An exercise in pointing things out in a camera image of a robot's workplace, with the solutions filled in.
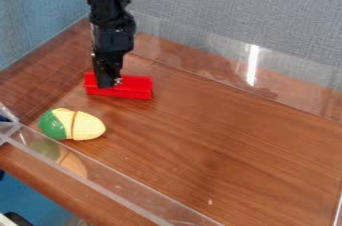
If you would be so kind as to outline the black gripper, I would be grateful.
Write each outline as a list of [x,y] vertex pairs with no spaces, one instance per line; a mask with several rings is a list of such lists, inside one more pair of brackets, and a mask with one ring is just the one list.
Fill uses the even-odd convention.
[[134,19],[129,13],[114,19],[90,14],[89,22],[96,84],[100,89],[112,88],[121,83],[124,53],[133,49]]

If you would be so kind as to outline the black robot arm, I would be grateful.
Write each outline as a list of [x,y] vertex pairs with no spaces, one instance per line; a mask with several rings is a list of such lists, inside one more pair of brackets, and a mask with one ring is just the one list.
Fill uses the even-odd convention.
[[126,11],[130,0],[86,0],[92,34],[92,66],[97,87],[121,83],[124,55],[133,50],[136,22]]

